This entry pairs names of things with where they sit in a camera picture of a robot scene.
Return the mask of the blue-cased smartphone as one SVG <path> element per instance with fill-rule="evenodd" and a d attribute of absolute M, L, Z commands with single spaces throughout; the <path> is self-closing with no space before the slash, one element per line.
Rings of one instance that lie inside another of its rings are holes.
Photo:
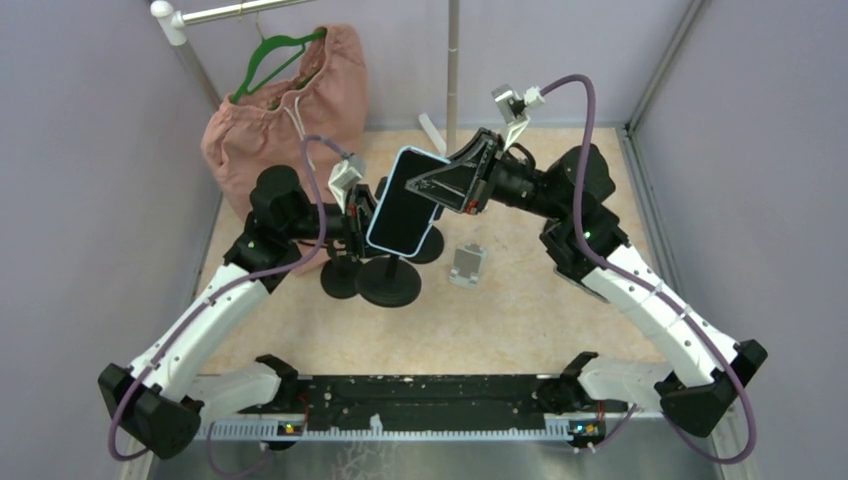
<path fill-rule="evenodd" d="M 410 192 L 406 183 L 448 163 L 445 157 L 416 147 L 399 150 L 365 235 L 369 246 L 401 257 L 419 253 L 438 204 Z"/>

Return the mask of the black phone stand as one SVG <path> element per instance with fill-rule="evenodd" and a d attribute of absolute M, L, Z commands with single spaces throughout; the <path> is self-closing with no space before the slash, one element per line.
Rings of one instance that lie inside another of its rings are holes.
<path fill-rule="evenodd" d="M 408 257 L 413 264 L 424 265 L 435 262 L 444 252 L 444 236 L 437 227 L 432 227 L 426 235 L 418 253 Z"/>
<path fill-rule="evenodd" d="M 358 294 L 356 277 L 363 266 L 360 260 L 341 257 L 324 264 L 320 285 L 325 294 L 335 299 L 350 299 Z"/>
<path fill-rule="evenodd" d="M 400 308 L 419 297 L 422 279 L 410 263 L 389 255 L 365 263 L 356 274 L 354 285 L 357 293 L 369 303 Z"/>

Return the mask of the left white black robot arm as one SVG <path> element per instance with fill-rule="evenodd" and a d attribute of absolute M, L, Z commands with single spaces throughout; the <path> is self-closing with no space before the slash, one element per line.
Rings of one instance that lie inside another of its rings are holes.
<path fill-rule="evenodd" d="M 311 202 L 288 166 L 263 171 L 250 194 L 252 210 L 210 283 L 168 331 L 128 366 L 110 364 L 98 386 L 111 417 L 107 445 L 124 431 L 145 452 L 175 457 L 203 427 L 244 409 L 288 407 L 298 398 L 298 372 L 267 354 L 242 370 L 201 380 L 200 369 L 231 331 L 293 270 L 327 241 L 352 233 L 357 201 L 371 202 L 360 182 L 364 168 L 350 160 L 329 177 L 331 203 Z"/>

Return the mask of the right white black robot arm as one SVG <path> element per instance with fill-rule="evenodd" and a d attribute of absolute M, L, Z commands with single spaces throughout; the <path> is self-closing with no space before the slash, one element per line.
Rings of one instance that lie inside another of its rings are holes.
<path fill-rule="evenodd" d="M 494 201 L 542 217 L 539 238 L 556 273 L 614 306 L 662 354 L 660 363 L 580 354 L 558 383 L 567 408 L 624 402 L 704 438 L 735 402 L 746 401 L 765 348 L 716 329 L 650 268 L 605 206 L 615 185 L 597 146 L 574 147 L 539 170 L 525 149 L 482 129 L 404 186 L 461 214 L 479 214 Z"/>

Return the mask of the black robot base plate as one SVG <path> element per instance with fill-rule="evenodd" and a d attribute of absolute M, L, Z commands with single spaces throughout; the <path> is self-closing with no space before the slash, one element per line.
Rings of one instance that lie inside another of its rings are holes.
<path fill-rule="evenodd" d="M 254 408 L 305 437 L 600 442 L 628 405 L 575 396 L 558 375 L 316 375 Z"/>

